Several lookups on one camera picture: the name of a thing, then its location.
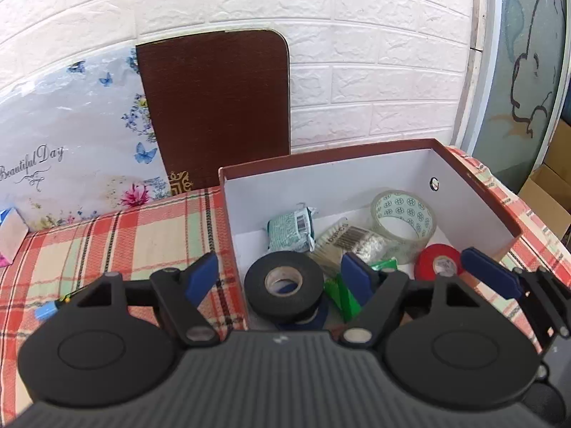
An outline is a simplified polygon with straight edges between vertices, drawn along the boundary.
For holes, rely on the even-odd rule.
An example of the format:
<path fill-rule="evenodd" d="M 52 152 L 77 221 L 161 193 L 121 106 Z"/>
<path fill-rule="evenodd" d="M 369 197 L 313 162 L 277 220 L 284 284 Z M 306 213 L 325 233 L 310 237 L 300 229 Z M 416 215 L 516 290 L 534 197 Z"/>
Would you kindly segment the green white gum pack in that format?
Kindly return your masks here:
<path fill-rule="evenodd" d="M 268 252 L 313 252 L 315 208 L 300 204 L 295 210 L 270 219 L 266 225 Z"/>

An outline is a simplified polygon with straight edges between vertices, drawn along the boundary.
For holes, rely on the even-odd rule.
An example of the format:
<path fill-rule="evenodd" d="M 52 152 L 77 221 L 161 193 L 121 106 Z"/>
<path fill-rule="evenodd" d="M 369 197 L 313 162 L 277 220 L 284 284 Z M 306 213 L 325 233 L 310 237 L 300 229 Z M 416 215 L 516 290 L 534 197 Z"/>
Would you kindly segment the green small box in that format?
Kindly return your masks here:
<path fill-rule="evenodd" d="M 396 271 L 394 258 L 378 261 L 369 266 L 354 254 L 344 254 L 341 271 L 324 282 L 324 292 L 333 300 L 345 323 L 354 319 L 362 307 L 373 297 L 380 284 L 383 269 Z"/>

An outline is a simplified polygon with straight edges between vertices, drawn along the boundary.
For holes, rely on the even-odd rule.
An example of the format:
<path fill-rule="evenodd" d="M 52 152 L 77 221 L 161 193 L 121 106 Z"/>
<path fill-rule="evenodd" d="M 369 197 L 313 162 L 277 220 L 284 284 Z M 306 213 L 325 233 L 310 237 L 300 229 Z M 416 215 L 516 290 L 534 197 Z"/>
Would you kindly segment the red tape roll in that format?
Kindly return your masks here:
<path fill-rule="evenodd" d="M 414 265 L 414 277 L 421 281 L 434 281 L 438 276 L 458 276 L 463 271 L 461 253 L 448 244 L 427 246 Z"/>

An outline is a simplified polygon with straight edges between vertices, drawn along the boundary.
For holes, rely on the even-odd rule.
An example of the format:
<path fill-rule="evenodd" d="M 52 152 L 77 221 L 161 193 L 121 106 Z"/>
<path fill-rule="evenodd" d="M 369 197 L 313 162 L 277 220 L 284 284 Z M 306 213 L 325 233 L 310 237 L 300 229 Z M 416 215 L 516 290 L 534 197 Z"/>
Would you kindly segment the blue black marker pen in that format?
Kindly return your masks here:
<path fill-rule="evenodd" d="M 35 310 L 35 318 L 39 322 L 43 322 L 53 315 L 55 315 L 61 307 L 65 304 L 68 304 L 71 301 L 72 295 L 65 295 L 64 297 L 60 297 L 60 299 L 48 301 L 42 306 L 38 307 Z"/>

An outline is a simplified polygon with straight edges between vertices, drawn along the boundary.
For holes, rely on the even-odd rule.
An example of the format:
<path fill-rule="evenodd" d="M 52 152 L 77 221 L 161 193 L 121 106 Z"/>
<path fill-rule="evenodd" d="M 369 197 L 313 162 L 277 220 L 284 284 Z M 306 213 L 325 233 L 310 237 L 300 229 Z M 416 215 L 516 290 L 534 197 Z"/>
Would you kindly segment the plaid red green bedsheet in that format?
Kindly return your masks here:
<path fill-rule="evenodd" d="M 220 336 L 243 330 L 248 314 L 232 267 L 229 230 L 220 188 L 212 187 L 101 215 L 52 225 L 29 234 L 15 262 L 1 271 L 1 422 L 10 423 L 31 399 L 17 373 L 16 357 L 37 329 L 34 312 L 97 279 L 118 271 L 145 279 L 163 267 L 185 268 L 213 250 L 221 278 L 199 310 Z"/>

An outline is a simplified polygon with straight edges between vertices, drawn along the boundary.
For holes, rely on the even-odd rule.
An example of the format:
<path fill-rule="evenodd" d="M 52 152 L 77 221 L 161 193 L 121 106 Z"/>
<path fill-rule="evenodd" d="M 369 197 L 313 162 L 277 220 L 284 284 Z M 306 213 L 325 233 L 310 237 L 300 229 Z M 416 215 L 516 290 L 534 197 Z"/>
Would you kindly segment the cardboard box on floor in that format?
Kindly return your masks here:
<path fill-rule="evenodd" d="M 559 240 L 570 230 L 570 145 L 570 125 L 559 121 L 543 163 L 519 192 Z"/>

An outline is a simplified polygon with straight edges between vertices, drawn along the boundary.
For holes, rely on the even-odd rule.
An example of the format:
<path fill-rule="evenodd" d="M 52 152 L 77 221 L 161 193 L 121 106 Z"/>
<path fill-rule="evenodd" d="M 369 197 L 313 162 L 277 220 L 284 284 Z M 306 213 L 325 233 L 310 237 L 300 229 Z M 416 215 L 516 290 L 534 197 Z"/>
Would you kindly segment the clear patterned tape roll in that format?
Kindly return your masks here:
<path fill-rule="evenodd" d="M 438 226 L 432 208 L 400 190 L 379 193 L 371 204 L 373 230 L 387 241 L 387 255 L 400 265 L 414 263 Z"/>

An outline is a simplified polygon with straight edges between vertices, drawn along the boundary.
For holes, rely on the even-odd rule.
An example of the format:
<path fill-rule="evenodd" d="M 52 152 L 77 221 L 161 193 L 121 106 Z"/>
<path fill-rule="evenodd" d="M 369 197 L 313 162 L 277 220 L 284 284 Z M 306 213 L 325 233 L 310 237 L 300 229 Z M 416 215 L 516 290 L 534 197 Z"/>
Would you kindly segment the brown cardboard storage box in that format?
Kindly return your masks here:
<path fill-rule="evenodd" d="M 469 168 L 435 139 L 349 146 L 268 158 L 219 171 L 234 265 L 241 276 L 266 254 L 267 222 L 307 205 L 315 234 L 341 218 L 370 228 L 370 206 L 385 190 L 426 202 L 434 243 L 474 246 L 500 260 L 522 235 L 514 215 Z"/>

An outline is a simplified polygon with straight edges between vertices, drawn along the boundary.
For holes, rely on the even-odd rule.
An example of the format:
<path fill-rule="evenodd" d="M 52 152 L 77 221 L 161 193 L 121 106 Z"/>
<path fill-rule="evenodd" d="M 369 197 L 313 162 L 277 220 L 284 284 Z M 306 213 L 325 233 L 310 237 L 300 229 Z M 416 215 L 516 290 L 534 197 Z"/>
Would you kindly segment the cotton swab pack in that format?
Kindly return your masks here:
<path fill-rule="evenodd" d="M 388 248 L 388 241 L 381 235 L 341 218 L 321 234 L 309 257 L 321 266 L 325 275 L 335 277 L 341 271 L 344 254 L 352 252 L 366 264 L 375 264 L 383 259 Z"/>

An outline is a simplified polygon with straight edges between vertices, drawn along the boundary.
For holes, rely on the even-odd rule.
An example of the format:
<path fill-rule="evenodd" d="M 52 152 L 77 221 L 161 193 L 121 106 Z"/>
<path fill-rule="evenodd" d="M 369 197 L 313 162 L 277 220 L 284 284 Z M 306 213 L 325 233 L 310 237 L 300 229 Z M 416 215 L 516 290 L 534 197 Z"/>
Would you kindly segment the blue tissue pack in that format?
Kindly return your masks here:
<path fill-rule="evenodd" d="M 12 265 L 29 228 L 15 208 L 1 211 L 0 267 Z"/>

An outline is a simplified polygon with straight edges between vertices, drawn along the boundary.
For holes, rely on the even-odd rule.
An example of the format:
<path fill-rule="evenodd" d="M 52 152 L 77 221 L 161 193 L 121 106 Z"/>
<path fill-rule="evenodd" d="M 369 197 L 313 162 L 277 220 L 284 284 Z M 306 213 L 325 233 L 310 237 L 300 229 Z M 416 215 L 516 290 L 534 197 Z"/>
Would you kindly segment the black tape roll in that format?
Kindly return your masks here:
<path fill-rule="evenodd" d="M 244 278 L 246 299 L 261 319 L 279 330 L 321 330 L 329 302 L 320 265 L 305 254 L 281 251 L 254 262 Z"/>

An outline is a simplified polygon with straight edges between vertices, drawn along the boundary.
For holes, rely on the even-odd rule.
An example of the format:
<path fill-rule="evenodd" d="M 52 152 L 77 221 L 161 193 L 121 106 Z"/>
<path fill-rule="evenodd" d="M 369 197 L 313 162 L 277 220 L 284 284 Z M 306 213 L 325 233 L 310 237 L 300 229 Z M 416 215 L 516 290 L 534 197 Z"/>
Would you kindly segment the floral plastic pillow bag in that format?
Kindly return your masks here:
<path fill-rule="evenodd" d="M 93 55 L 1 98 L 1 207 L 33 230 L 170 196 L 136 50 Z"/>

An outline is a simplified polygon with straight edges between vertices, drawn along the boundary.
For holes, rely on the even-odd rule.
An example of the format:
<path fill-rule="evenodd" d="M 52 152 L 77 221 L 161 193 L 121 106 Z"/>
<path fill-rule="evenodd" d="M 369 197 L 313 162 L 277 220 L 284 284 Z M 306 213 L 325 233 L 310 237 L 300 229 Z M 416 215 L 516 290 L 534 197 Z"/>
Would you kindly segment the dark brown wooden headboard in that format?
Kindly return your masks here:
<path fill-rule="evenodd" d="M 187 35 L 136 48 L 172 194 L 227 165 L 290 152 L 289 51 L 273 30 Z"/>

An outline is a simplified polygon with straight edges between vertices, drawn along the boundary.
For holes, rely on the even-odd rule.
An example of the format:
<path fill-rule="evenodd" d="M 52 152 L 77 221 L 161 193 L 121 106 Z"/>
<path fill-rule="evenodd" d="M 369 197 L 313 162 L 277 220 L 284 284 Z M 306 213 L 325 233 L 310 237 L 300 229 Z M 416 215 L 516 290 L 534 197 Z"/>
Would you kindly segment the cartoon painted door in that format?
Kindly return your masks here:
<path fill-rule="evenodd" d="M 538 158 L 556 105 L 567 0 L 489 0 L 484 93 L 470 153 L 513 192 Z"/>

